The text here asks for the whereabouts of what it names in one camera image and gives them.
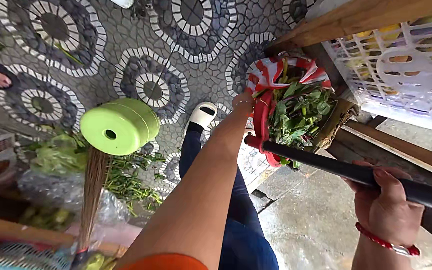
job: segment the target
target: black pipe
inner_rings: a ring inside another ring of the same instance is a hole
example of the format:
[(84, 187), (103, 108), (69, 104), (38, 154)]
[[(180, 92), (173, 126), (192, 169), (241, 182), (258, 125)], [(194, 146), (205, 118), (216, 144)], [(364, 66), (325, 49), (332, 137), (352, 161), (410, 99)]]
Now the black pipe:
[[(345, 163), (270, 141), (264, 142), (262, 144), (262, 149), (292, 161), (304, 163), (334, 175), (351, 179), (352, 181), (368, 187), (380, 188), (375, 181), (372, 168)], [(432, 186), (408, 179), (399, 179), (399, 181), (403, 184), (408, 201), (432, 208)]]

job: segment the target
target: orange shirt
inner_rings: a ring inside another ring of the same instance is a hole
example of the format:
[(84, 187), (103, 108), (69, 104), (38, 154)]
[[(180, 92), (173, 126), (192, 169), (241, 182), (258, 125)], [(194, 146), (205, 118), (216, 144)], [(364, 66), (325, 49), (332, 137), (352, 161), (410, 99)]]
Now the orange shirt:
[(180, 254), (152, 255), (126, 265), (121, 270), (208, 270), (195, 258)]

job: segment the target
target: wet concrete pavement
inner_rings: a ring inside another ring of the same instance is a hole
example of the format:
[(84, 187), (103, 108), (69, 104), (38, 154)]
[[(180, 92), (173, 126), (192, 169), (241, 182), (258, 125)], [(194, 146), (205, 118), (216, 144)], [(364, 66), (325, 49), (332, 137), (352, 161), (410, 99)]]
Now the wet concrete pavement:
[[(351, 269), (359, 237), (354, 193), (338, 176), (281, 168), (251, 198), (280, 269)], [(422, 256), (412, 259), (413, 268), (432, 270), (432, 235), (422, 228), (416, 246)]]

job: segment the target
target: white slide sandal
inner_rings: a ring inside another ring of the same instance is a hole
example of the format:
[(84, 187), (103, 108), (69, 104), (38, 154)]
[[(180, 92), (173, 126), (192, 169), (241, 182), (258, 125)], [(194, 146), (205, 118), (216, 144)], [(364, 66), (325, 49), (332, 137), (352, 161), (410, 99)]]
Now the white slide sandal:
[[(208, 114), (205, 111), (202, 111), (201, 108), (209, 108), (214, 112), (214, 115)], [(186, 127), (184, 128), (184, 135), (186, 135), (186, 132), (188, 131), (189, 122), (194, 122), (200, 126), (202, 126), (204, 129), (206, 129), (211, 122), (216, 118), (216, 115), (218, 114), (218, 108), (215, 104), (211, 102), (201, 102), (194, 108), (192, 111), (191, 116), (189, 117), (188, 122), (186, 123)]]

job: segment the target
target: floor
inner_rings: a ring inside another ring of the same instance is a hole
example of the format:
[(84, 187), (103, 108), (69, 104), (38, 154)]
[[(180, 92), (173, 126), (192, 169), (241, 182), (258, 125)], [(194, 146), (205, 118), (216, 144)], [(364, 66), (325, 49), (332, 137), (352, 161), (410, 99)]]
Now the floor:
[[(250, 196), (281, 270), (351, 269), (359, 236), (354, 193), (338, 176), (284, 167)], [(422, 256), (412, 260), (413, 268), (432, 270), (432, 235), (421, 229), (416, 246)]]
[[(79, 131), (81, 116), (100, 104), (142, 100), (162, 125), (144, 149), (167, 157), (155, 169), (167, 179), (154, 180), (153, 171), (141, 177), (165, 198), (181, 180), (176, 164), (188, 112), (202, 101), (215, 103), (210, 129), (216, 127), (245, 88), (249, 65), (264, 58), (263, 47), (295, 27), (307, 8), (305, 0), (147, 3), (147, 13), (137, 18), (109, 0), (0, 0), (6, 46), (0, 63), (20, 81), (17, 89), (0, 90), (0, 126), (24, 146), (50, 136), (52, 124)], [(27, 161), (22, 153), (19, 158)], [(271, 171), (255, 149), (240, 160), (249, 185)]]

